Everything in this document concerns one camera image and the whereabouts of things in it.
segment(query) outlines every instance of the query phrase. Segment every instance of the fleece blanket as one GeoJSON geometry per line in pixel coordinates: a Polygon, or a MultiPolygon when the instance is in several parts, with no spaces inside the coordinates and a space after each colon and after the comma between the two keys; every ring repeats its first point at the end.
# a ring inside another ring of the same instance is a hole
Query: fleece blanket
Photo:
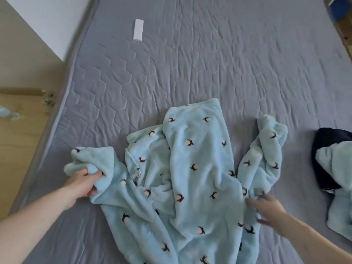
{"type": "Polygon", "coordinates": [[[259,215],[244,199],[279,179],[287,137],[269,115],[258,129],[236,173],[217,99],[170,108],[162,125],[127,137],[126,165],[112,147],[77,147],[64,171],[103,172],[91,202],[130,263],[255,263],[259,215]]]}
{"type": "Polygon", "coordinates": [[[315,159],[341,186],[328,212],[327,226],[352,241],[352,142],[345,141],[317,150],[315,159]]]}

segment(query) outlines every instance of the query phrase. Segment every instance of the wooden floor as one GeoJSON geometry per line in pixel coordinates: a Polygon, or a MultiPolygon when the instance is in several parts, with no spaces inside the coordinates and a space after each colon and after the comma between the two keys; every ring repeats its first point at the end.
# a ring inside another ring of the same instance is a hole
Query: wooden floor
{"type": "Polygon", "coordinates": [[[26,174],[51,107],[41,96],[0,94],[0,105],[21,114],[17,121],[0,118],[0,219],[5,217],[26,174]]]}

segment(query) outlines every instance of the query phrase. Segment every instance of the bed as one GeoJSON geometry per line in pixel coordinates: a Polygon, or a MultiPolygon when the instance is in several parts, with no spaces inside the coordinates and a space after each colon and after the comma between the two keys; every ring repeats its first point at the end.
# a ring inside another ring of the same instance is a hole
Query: bed
{"type": "MultiPolygon", "coordinates": [[[[256,118],[288,126],[272,194],[339,247],[325,226],[330,197],[310,164],[314,131],[352,131],[352,66],[323,0],[94,0],[66,85],[11,213],[57,189],[75,146],[113,146],[160,124],[168,108],[218,98],[235,163],[257,135],[256,118]],[[133,41],[135,19],[143,41],[133,41]]],[[[288,240],[262,227],[257,263],[300,263],[288,240]]],[[[125,264],[99,206],[79,200],[24,262],[125,264]]]]}

